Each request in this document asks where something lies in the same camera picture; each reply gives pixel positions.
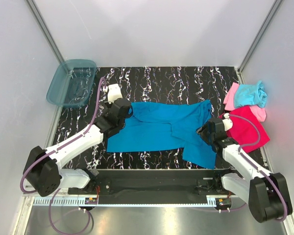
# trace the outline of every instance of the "transparent container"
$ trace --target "transparent container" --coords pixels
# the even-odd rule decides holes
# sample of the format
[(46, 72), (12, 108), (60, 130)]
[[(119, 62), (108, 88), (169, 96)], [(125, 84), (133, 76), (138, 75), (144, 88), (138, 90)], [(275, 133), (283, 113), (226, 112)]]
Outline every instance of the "transparent container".
[(86, 105), (97, 71), (91, 60), (67, 60), (55, 72), (47, 101), (65, 108), (79, 108)]

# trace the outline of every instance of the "black marble table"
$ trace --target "black marble table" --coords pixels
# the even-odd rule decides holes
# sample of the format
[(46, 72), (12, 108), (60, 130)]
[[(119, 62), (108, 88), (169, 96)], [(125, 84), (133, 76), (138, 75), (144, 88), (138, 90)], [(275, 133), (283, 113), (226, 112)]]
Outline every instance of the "black marble table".
[[(90, 123), (96, 103), (97, 85), (101, 77), (107, 84), (118, 83), (123, 97), (132, 102), (152, 101), (166, 104), (194, 104), (209, 99), (212, 115), (223, 113), (223, 100), (232, 82), (238, 82), (233, 67), (139, 67), (98, 68), (88, 105), (79, 109), (63, 108), (53, 144), (74, 135)], [(106, 94), (100, 93), (99, 112), (103, 109)], [(66, 168), (97, 169), (195, 169), (198, 165), (182, 160), (183, 149), (170, 151), (106, 153), (103, 144), (89, 148)], [(264, 165), (260, 150), (250, 153)], [(216, 168), (230, 165), (217, 157)]]

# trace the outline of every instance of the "folded blue garment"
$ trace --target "folded blue garment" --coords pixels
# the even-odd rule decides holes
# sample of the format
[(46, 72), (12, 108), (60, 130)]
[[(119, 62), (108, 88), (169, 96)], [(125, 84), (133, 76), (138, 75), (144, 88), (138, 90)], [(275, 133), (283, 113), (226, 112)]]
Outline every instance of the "folded blue garment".
[(267, 102), (267, 94), (264, 92), (262, 81), (256, 85), (241, 84), (234, 95), (234, 107), (237, 109), (246, 105), (258, 105), (264, 108)]
[(204, 168), (215, 167), (216, 154), (196, 130), (211, 117), (211, 103), (192, 105), (132, 103), (125, 128), (108, 139), (107, 152), (144, 152), (184, 148), (183, 159)]

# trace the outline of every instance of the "white wall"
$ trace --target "white wall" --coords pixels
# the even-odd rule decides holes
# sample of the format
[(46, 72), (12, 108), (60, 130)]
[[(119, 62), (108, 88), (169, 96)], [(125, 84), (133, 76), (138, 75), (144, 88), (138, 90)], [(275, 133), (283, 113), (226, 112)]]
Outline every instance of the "white wall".
[(287, 179), (294, 206), (294, 0), (282, 3), (243, 77), (246, 83), (264, 82), (267, 150), (274, 171)]
[(58, 63), (24, 0), (0, 1), (0, 235), (20, 200), (30, 150), (44, 146), (55, 111), (46, 93)]
[(35, 0), (66, 59), (239, 66), (274, 0)]

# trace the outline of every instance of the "blue fabric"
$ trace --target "blue fabric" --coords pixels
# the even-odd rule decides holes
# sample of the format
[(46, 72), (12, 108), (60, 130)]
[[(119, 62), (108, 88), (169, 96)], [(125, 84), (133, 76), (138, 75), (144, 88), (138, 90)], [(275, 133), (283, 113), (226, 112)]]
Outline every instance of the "blue fabric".
[(211, 103), (192, 105), (132, 103), (125, 128), (108, 139), (107, 152), (144, 152), (184, 148), (183, 159), (204, 168), (215, 167), (216, 154), (196, 130), (211, 117)]
[(264, 92), (262, 81), (256, 85), (241, 84), (234, 95), (234, 107), (240, 108), (246, 105), (258, 105), (264, 108), (267, 102), (267, 94)]

